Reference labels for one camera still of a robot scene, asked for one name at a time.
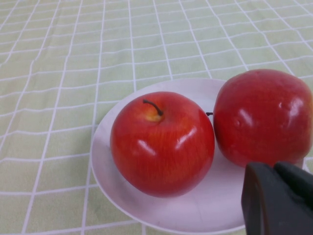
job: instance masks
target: white plate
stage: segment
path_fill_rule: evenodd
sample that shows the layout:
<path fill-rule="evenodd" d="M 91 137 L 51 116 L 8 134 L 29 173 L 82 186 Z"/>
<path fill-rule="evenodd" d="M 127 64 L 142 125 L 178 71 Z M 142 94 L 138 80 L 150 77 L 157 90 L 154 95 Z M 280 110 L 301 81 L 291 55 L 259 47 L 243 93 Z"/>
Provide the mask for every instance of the white plate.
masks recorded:
<path fill-rule="evenodd" d="M 245 170 L 225 159 L 217 145 L 204 180 L 189 193 L 172 199 L 148 196 L 134 188 L 119 173 L 110 152 L 112 124 L 134 98 L 172 91 L 192 99 L 205 112 L 212 112 L 223 84 L 222 80 L 199 78 L 162 82 L 131 94 L 107 113 L 94 135 L 92 170 L 101 190 L 117 208 L 141 223 L 173 233 L 217 235 L 245 227 L 241 208 Z"/>

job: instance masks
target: green checkered tablecloth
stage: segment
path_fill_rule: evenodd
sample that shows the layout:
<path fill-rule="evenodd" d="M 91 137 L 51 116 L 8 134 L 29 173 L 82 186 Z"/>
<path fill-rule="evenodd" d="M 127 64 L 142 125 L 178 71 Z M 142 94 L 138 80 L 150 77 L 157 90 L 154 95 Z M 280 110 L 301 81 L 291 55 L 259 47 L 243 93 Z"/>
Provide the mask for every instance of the green checkered tablecloth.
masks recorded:
<path fill-rule="evenodd" d="M 256 68 L 313 89 L 312 65 L 312 0 L 1 0 L 0 234 L 164 235 L 95 182 L 107 111 L 157 82 Z"/>

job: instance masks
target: red apple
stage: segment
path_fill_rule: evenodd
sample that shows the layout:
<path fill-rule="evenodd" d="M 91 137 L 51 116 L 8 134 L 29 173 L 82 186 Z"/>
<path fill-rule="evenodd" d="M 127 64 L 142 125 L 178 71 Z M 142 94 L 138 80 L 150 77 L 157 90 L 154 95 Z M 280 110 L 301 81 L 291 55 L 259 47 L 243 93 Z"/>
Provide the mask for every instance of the red apple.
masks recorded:
<path fill-rule="evenodd" d="M 211 167 L 214 131 L 206 113 L 174 92 L 154 92 L 128 103 L 111 132 L 114 162 L 138 190 L 156 197 L 182 195 Z"/>
<path fill-rule="evenodd" d="M 217 144 L 226 158 L 298 163 L 312 146 L 312 92 L 299 78 L 277 70 L 251 70 L 229 79 L 213 110 Z"/>

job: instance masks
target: black object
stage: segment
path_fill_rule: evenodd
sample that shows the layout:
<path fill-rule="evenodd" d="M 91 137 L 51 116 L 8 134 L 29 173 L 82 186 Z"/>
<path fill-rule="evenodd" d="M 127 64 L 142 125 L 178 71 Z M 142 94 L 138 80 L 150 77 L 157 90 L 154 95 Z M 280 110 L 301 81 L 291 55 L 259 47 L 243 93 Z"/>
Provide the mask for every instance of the black object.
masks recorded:
<path fill-rule="evenodd" d="M 292 164 L 248 164 L 241 205 L 247 235 L 313 235 L 313 175 Z"/>

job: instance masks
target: plate rim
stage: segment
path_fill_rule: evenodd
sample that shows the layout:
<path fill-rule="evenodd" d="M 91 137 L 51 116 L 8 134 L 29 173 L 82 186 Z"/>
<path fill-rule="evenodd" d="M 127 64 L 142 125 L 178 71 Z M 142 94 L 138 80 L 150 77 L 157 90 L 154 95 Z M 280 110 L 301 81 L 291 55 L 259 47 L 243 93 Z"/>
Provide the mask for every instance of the plate rim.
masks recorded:
<path fill-rule="evenodd" d="M 162 81 L 162 82 L 157 82 L 154 83 L 152 85 L 146 86 L 142 89 L 137 90 L 136 92 L 132 92 L 131 94 L 129 94 L 128 96 L 124 97 L 123 99 L 119 100 L 101 119 L 100 123 L 98 124 L 96 131 L 93 134 L 92 140 L 91 140 L 91 151 L 90 151 L 90 163 L 91 163 L 91 169 L 94 175 L 94 179 L 96 181 L 96 183 L 98 184 L 99 188 L 101 189 L 102 193 L 106 196 L 106 198 L 116 207 L 118 208 L 121 212 L 123 212 L 125 215 L 127 215 L 128 217 L 132 218 L 134 221 L 141 223 L 145 226 L 157 229 L 159 231 L 162 232 L 167 232 L 167 233 L 174 233 L 174 234 L 178 234 L 178 235 L 226 235 L 227 233 L 233 233 L 233 232 L 238 232 L 240 230 L 243 230 L 246 228 L 245 224 L 238 226 L 238 227 L 234 227 L 231 229 L 227 229 L 227 230 L 220 230 L 220 231 L 216 231 L 216 232 L 181 232 L 181 231 L 175 231 L 175 230 L 171 230 L 171 229 L 166 229 L 163 228 L 161 226 L 157 226 L 154 224 L 150 224 L 148 222 L 145 222 L 143 220 L 141 220 L 140 218 L 137 218 L 136 216 L 130 214 L 129 212 L 127 212 L 126 210 L 124 210 L 123 208 L 121 208 L 118 204 L 115 203 L 115 201 L 109 197 L 109 195 L 105 192 L 105 190 L 101 187 L 99 180 L 97 178 L 97 175 L 95 174 L 95 170 L 94 170 L 94 166 L 93 166 L 93 147 L 94 147 L 94 143 L 95 143 L 95 136 L 96 133 L 99 131 L 99 126 L 101 125 L 101 123 L 103 122 L 104 118 L 109 114 L 109 112 L 111 112 L 112 109 L 114 109 L 120 102 L 126 100 L 127 98 L 129 98 L 130 96 L 133 96 L 135 93 L 141 91 L 144 92 L 145 90 L 148 90 L 150 87 L 153 87 L 155 85 L 159 85 L 159 84 L 166 84 L 166 83 L 172 83 L 173 81 L 189 81 L 189 80 L 210 80 L 210 81 L 217 81 L 217 82 L 223 82 L 225 83 L 227 80 L 222 80 L 222 79 L 212 79 L 212 78 L 192 78 L 192 77 L 188 77 L 188 78 L 179 78 L 179 79 L 175 79 L 175 80 L 169 80 L 169 81 Z"/>

